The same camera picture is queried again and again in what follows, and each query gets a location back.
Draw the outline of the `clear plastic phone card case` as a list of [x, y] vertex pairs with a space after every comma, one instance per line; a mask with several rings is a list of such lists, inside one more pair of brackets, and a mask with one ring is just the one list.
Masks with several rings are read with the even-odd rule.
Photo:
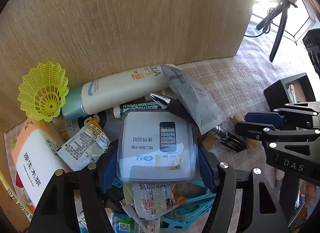
[[197, 175], [197, 142], [187, 121], [165, 110], [121, 117], [117, 175], [125, 183], [187, 183]]

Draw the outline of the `snack sachet white orange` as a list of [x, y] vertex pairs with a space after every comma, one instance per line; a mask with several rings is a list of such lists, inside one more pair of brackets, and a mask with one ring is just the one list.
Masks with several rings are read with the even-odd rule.
[[72, 171], [80, 171], [110, 149], [111, 141], [96, 118], [90, 119], [57, 154]]

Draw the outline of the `black tray with cardboard bottom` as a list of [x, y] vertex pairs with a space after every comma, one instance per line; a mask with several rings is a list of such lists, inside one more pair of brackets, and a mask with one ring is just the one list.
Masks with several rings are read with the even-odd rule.
[[264, 90], [269, 109], [282, 108], [287, 103], [316, 102], [306, 73], [282, 78]]

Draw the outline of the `black pen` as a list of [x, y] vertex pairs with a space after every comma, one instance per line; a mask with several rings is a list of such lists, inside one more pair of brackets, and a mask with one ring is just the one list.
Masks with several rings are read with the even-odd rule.
[[247, 148], [247, 145], [244, 141], [240, 140], [230, 132], [222, 129], [220, 126], [215, 126], [212, 129], [212, 133], [218, 139], [220, 139], [222, 145], [227, 146], [236, 152], [241, 152]]

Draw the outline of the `wooden board upright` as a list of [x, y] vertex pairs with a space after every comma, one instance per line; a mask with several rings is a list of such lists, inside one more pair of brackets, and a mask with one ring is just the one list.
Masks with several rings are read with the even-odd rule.
[[254, 0], [9, 0], [1, 12], [1, 131], [26, 115], [22, 77], [59, 63], [69, 88], [161, 63], [234, 56]]

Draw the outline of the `QR code card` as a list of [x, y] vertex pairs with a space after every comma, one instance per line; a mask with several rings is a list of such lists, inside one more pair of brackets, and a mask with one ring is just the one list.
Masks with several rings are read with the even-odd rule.
[[117, 232], [117, 233], [138, 232], [138, 229], [136, 228], [136, 222], [134, 221], [133, 218], [130, 218], [127, 214], [111, 212], [109, 219], [114, 232]]

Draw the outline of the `yellow sachet strip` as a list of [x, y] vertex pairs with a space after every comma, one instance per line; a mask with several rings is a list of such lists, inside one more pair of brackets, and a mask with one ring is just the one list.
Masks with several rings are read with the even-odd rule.
[[2, 172], [0, 172], [0, 180], [1, 180], [1, 183], [4, 186], [5, 190], [7, 191], [9, 197], [22, 210], [22, 212], [26, 216], [27, 220], [29, 222], [31, 222], [31, 220], [33, 218], [33, 212], [31, 212], [31, 210], [27, 207], [27, 205], [17, 197], [16, 193], [14, 193], [14, 190], [11, 188], [11, 186], [7, 182], [5, 176], [3, 175]]

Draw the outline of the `grey foil sachet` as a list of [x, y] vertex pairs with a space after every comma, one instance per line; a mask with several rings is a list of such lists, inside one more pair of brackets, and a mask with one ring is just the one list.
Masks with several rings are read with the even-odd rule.
[[220, 125], [226, 118], [211, 94], [193, 76], [170, 65], [161, 65], [169, 88], [197, 124], [201, 134]]

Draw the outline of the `white sunscreen bottle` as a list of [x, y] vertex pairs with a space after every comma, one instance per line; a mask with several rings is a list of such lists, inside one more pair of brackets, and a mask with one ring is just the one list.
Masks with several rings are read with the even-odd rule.
[[88, 82], [68, 93], [62, 107], [66, 121], [92, 115], [120, 104], [167, 89], [161, 65], [112, 74]]

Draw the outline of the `yellow plastic shuttlecock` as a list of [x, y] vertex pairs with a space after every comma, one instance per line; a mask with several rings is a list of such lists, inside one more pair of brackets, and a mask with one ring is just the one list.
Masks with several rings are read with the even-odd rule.
[[59, 63], [39, 63], [22, 77], [17, 97], [27, 117], [51, 122], [60, 115], [69, 93], [66, 70]]

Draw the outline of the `orange white tissue pack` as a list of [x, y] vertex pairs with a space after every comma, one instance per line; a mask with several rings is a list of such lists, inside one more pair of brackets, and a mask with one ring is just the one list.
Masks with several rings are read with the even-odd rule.
[[11, 152], [16, 172], [34, 207], [37, 206], [54, 172], [71, 169], [57, 151], [63, 142], [52, 122], [27, 118]]

